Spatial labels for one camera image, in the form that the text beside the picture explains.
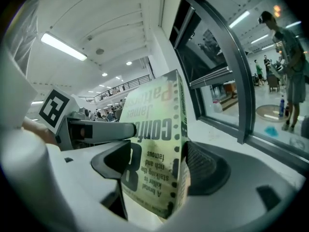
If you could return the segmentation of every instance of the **water bottle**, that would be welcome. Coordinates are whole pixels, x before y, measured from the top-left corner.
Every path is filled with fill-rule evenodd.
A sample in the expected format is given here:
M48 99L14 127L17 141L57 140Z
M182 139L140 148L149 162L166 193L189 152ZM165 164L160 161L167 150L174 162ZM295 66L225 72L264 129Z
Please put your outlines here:
M284 98L283 98L283 95L282 95L279 107L280 107L279 108L279 117L283 117L283 114L284 114Z

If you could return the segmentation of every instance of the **blue object on floor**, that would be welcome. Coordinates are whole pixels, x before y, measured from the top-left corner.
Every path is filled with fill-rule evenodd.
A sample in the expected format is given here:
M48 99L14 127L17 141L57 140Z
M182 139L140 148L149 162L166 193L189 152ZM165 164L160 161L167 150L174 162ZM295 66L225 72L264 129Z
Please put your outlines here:
M276 128L273 127L273 126L268 126L268 127L266 127L265 132L266 132L269 136L272 136L272 137L277 137L277 136L278 136L278 132L277 132Z

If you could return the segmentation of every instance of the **ceiling light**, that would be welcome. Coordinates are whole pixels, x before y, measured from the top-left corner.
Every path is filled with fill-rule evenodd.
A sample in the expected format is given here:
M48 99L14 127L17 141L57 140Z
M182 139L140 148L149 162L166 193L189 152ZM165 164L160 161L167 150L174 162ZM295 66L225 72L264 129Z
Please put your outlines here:
M280 9L280 7L279 7L278 5L275 5L275 6L274 6L274 10L277 11L277 12L279 12L281 9Z
M248 15L250 15L249 11L245 11L243 14L241 14L240 17L238 17L235 21L233 21L230 24L230 28L233 28L236 24L238 24L241 20L243 20L244 18L246 18Z
M253 43L255 43L255 42L258 42L258 41L260 41L261 39L266 38L267 36L268 36L268 34L266 34L266 35L262 36L261 38L258 38L258 39L257 39L257 40L255 40L255 41L252 41L252 42L251 42L251 44L253 44Z
M275 44L272 44L272 45L266 46L266 47L262 48L262 50L267 49L267 48L270 48L270 47L272 47L272 46L274 46L274 45L275 45Z
M31 105L34 105L34 104L41 104L43 103L44 101L34 101L33 103L31 103Z
M288 29L288 28L291 28L291 27L296 26L298 24L301 24L301 21L296 21L294 23L291 23L291 24L287 25L285 28Z
M48 33L45 33L42 38L41 41L43 43L46 43L66 54L71 55L72 57L75 57L77 59L79 59L80 61L84 61L85 59L87 59L87 56L74 50L72 47L69 47L68 45L64 44L63 42L61 42L60 40L56 39L55 37L49 35Z
M266 117L266 118L272 118L272 119L276 119L276 120L279 119L278 117L270 116L270 115L267 115L267 114L264 114L264 117Z

